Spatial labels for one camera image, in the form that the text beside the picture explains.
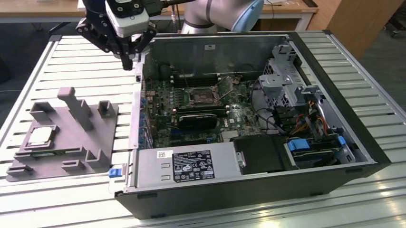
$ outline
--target aluminum profile table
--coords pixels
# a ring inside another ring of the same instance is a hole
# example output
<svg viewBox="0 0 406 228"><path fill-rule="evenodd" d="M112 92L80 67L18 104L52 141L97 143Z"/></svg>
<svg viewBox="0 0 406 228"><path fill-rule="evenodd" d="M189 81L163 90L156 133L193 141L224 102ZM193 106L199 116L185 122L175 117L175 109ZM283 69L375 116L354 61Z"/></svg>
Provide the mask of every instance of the aluminum profile table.
<svg viewBox="0 0 406 228"><path fill-rule="evenodd" d="M0 130L1 227L404 227L406 114L334 36L299 35L392 165L327 195L143 221L114 201L112 192L123 182L109 180L106 173L6 182L5 171L30 125L26 110L34 101L62 105L53 98L61 86L74 86L88 104L105 99L118 104L112 164L127 162L135 72L123 71L118 59L81 37L68 36L48 43Z"/></svg>

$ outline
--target warning label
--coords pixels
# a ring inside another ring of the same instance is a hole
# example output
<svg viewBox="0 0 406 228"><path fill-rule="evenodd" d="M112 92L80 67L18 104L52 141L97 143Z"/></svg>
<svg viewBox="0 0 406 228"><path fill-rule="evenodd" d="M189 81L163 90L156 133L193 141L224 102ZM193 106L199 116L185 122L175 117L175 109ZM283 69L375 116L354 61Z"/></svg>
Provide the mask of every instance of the warning label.
<svg viewBox="0 0 406 228"><path fill-rule="evenodd" d="M209 151L173 153L173 181L187 182L215 178Z"/></svg>

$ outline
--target white label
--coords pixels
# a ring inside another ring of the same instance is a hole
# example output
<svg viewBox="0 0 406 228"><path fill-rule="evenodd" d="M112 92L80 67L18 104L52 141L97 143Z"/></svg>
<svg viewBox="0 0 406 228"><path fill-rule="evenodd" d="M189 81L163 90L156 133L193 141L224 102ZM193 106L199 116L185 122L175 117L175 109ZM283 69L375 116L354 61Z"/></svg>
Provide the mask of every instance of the white label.
<svg viewBox="0 0 406 228"><path fill-rule="evenodd" d="M157 158L171 158L173 151L157 151L156 156Z"/></svg>
<svg viewBox="0 0 406 228"><path fill-rule="evenodd" d="M216 45L215 44L207 44L204 45L204 50L215 50Z"/></svg>

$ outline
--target blue latch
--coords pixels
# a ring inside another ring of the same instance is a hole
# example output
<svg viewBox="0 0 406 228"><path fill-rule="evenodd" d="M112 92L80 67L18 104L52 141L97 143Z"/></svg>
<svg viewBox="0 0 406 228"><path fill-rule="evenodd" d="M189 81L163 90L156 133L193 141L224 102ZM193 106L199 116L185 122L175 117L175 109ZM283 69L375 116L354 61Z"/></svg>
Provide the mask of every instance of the blue latch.
<svg viewBox="0 0 406 228"><path fill-rule="evenodd" d="M108 170L108 177L114 178L114 177L121 177L121 169L109 169Z"/></svg>
<svg viewBox="0 0 406 228"><path fill-rule="evenodd" d="M346 143L347 143L342 136L338 136L338 142L340 143L340 145L346 145Z"/></svg>
<svg viewBox="0 0 406 228"><path fill-rule="evenodd" d="M289 148L289 151L309 149L308 142L305 139L292 139L287 143L287 147Z"/></svg>

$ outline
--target desk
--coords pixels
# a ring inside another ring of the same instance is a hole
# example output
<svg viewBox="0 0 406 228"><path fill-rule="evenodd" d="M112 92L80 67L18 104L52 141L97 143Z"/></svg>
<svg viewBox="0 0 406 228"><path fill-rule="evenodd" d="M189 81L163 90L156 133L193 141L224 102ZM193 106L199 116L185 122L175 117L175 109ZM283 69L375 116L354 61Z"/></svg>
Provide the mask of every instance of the desk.
<svg viewBox="0 0 406 228"><path fill-rule="evenodd" d="M264 6L261 19L299 19L296 30L305 30L312 14L317 8L309 8L301 0L289 0L280 3L281 6ZM0 23L45 23L73 22L84 17L80 11L84 7L77 0L50 0L36 2L36 0L0 0ZM183 4L179 5L180 15L184 13ZM168 12L153 17L153 20L169 20Z"/></svg>

